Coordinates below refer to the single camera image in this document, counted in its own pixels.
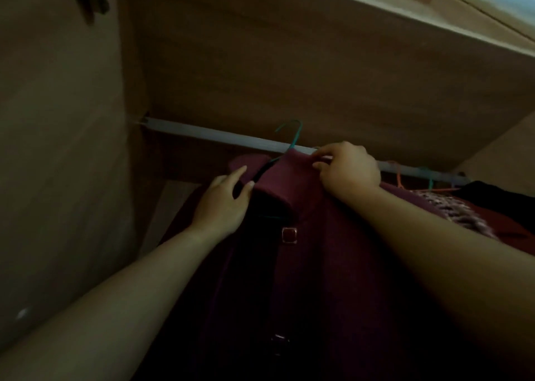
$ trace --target metal closet rod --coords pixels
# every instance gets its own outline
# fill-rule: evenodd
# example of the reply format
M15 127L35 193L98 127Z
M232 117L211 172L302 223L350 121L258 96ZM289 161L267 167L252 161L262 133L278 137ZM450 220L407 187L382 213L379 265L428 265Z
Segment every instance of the metal closet rod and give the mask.
M264 150L266 152L284 153L290 146L289 143L254 138L252 136L245 136L243 134L217 131L214 129L201 128L200 126L186 125L184 123L164 121L162 119L155 119L149 117L144 118L141 121L141 125L144 125L148 129L157 132L176 134L178 136L187 136L196 139L210 140L219 143L227 143L229 145L249 147L251 149ZM316 149L314 148L303 146L295 146L294 149L304 154L312 154L316 151ZM386 161L378 161L377 164L379 165L381 171L394 174L398 172L398 166L393 163L389 163ZM423 168L415 168L401 165L399 166L399 169L401 175L422 178L425 180L451 182L451 184L454 186L463 186L470 182L467 177L463 177L461 175L431 171Z

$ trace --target wardrobe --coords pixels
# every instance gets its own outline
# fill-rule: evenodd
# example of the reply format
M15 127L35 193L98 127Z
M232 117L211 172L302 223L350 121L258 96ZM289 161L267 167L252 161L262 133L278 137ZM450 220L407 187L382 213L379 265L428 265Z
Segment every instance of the wardrobe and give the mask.
M254 152L144 117L288 143L298 119L302 146L535 195L535 27L488 0L108 1L88 22L76 0L0 0L0 346Z

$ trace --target knitted garment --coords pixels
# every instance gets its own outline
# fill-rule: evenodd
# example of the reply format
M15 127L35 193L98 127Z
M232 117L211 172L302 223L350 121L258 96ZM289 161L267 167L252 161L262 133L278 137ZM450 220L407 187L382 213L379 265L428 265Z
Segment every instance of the knitted garment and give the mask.
M418 194L431 203L432 206L440 210L449 221L480 233L483 236L499 240L487 222L461 200L449 195L441 195L433 192L414 193Z

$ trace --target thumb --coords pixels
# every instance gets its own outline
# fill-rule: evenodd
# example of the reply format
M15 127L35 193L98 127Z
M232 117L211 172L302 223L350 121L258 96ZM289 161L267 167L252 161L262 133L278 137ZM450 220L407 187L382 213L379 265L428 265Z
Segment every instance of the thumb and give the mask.
M326 168L329 168L329 165L327 163L324 163L323 161L317 161L312 164L312 167L319 171L324 171Z
M252 189L254 187L255 187L254 181L250 181L247 184L245 184L244 188L241 190L240 196L237 197L238 201L249 203L249 200L251 199Z

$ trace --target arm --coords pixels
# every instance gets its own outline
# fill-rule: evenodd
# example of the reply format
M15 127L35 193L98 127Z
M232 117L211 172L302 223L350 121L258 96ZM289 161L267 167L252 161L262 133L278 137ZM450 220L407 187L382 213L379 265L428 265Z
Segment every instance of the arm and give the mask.
M214 246L243 221L252 183L217 177L192 225L119 271L0 357L0 379L128 380L188 281Z
M511 371L535 375L535 257L382 190L363 147L316 152L325 189L367 220L473 339Z

